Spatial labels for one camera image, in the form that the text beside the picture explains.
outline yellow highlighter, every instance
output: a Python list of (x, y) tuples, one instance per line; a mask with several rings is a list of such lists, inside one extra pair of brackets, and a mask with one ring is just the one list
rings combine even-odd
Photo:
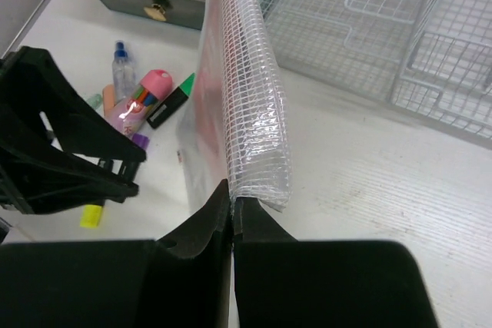
[[(98, 166), (107, 170), (113, 170), (114, 162), (109, 159), (99, 159)], [(105, 199), (97, 200), (93, 204), (84, 206), (82, 218), (80, 219), (80, 227), (97, 228), (102, 217), (102, 208), (105, 205)]]

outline table surface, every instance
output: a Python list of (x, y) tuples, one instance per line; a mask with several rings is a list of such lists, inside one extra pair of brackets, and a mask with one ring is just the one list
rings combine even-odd
[[(98, 0), (51, 0), (22, 44), (48, 49), (88, 98), (112, 81), (116, 40), (131, 46), (139, 77), (163, 68), (179, 82), (195, 70), (199, 37)], [(492, 151), (383, 104), (289, 71), (282, 77), (294, 193), (284, 213), (269, 213), (298, 239), (400, 241), (421, 266), (441, 326), (492, 326)], [(176, 154), (181, 113), (152, 132), (135, 180), (140, 194), (109, 201), (99, 228), (79, 227), (81, 208), (0, 211), (15, 225), (6, 242), (158, 238), (173, 230), (191, 214)], [(237, 326), (234, 306), (230, 322)]]

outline pink bottle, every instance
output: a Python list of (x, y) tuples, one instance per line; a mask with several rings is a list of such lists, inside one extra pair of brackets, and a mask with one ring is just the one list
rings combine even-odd
[(122, 134), (131, 137), (138, 131), (154, 105), (172, 90), (172, 77), (162, 69), (148, 72), (130, 97), (109, 112), (106, 120)]

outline pink cap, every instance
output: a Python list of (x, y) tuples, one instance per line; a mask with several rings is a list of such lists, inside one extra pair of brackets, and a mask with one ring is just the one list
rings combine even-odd
[(142, 78), (140, 84), (158, 100), (164, 100), (171, 93), (172, 77), (164, 69), (153, 69)]

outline green and black marker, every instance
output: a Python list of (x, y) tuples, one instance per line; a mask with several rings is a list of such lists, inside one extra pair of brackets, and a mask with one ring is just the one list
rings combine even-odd
[(148, 124), (156, 129), (171, 117), (190, 97), (193, 83), (194, 73), (155, 107), (147, 117)]

